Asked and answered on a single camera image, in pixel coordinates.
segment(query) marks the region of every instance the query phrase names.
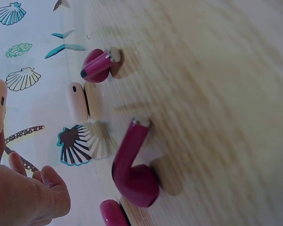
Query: scallop shell print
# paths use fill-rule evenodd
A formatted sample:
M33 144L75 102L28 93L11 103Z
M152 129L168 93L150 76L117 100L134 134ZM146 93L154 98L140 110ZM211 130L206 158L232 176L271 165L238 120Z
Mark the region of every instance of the scallop shell print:
M3 25L13 25L18 23L25 16L26 11L22 9L21 3L13 2L9 6L0 8L0 22Z
M30 44L30 43L16 44L16 45L10 47L6 51L5 56L7 58L13 58L13 57L21 56L21 55L27 53L32 48L32 46L33 45Z
M87 164L92 159L87 142L90 131L84 125L75 125L71 129L66 127L58 134L57 146L62 147L60 161L68 166Z
M36 84L41 75L34 71L34 68L22 68L19 72L10 73L6 78L6 85L12 91L28 89Z

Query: starfish print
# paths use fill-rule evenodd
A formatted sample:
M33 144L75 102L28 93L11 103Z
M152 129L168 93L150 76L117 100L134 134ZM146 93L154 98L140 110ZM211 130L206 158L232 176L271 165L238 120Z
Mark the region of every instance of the starfish print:
M70 8L70 5L67 0L58 0L53 11L56 11L60 6L65 6L67 8Z
M13 150L11 150L11 149L7 146L7 144L8 144L9 142L11 142L11 141L13 141L13 140L16 140L16 139L18 139L18 138L20 138L20 137L26 136L26 135L28 135L28 134L37 132L37 131L39 131L39 130L42 130L42 129L44 129L44 128L45 128L45 126L35 126L35 127L31 127L31 128L24 129L24 130L22 130L22 131L20 131L20 132L17 132L16 134L14 134L14 135L12 135L12 136L9 136L8 138L5 139L5 149L4 149L4 151L6 152L6 154L10 154L10 153L14 152ZM22 160L22 162L23 162L24 167L25 167L26 170L29 170L29 171L31 171L32 173L38 171L38 169L37 169L34 165L32 165L29 161L27 161L26 159L24 159L24 158L21 157L21 160Z

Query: seashell print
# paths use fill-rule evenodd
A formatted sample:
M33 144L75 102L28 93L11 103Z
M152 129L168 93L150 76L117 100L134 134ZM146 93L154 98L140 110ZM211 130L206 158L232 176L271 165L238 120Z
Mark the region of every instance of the seashell print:
M60 34L60 33L52 33L51 35L55 36L55 37L58 37L60 39L65 39L67 38L68 35L70 35L72 32L74 32L74 30L70 30L64 34Z
M36 84L41 75L34 72L34 68L22 68L19 72L10 73L6 78L6 85L12 91L28 89Z
M3 25L13 25L18 23L25 16L26 11L21 7L21 3L10 3L9 6L0 8L0 22Z
M70 5L68 3L67 0L58 0L53 11L56 11L58 8L60 8L61 6L65 6L67 8L70 8Z
M32 46L33 45L30 44L30 43L16 44L16 45L10 47L6 51L5 56L7 58L13 58L13 57L21 56L21 55L27 53L32 48Z
M71 50L76 50L76 51L86 51L87 50L84 46L81 46L81 45L63 44L63 45L60 45L60 46L54 48L53 50L51 50L45 56L45 59L50 58L50 57L58 54L59 52L61 52L62 50L65 50L65 49L71 49Z
M60 161L68 166L87 164L92 159L87 142L90 140L88 127L75 125L66 127L58 134L57 146L62 147Z

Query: wood grain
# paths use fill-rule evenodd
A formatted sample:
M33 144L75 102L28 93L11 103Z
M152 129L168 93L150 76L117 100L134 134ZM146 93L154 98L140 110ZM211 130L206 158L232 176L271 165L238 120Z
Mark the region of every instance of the wood grain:
M283 0L73 5L77 44L123 51L98 84L117 144L132 117L154 124L135 164L155 169L161 194L146 210L121 200L133 225L283 226ZM77 80L84 56L67 54ZM119 199L112 161L95 165Z

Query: earbud tip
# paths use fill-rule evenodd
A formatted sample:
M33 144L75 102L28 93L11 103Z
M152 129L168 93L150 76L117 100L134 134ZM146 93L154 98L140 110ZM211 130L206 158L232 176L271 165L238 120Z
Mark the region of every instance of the earbud tip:
M86 71L85 71L85 70L82 70L82 71L81 71L81 77L82 77L82 78L85 78L86 76L87 76Z

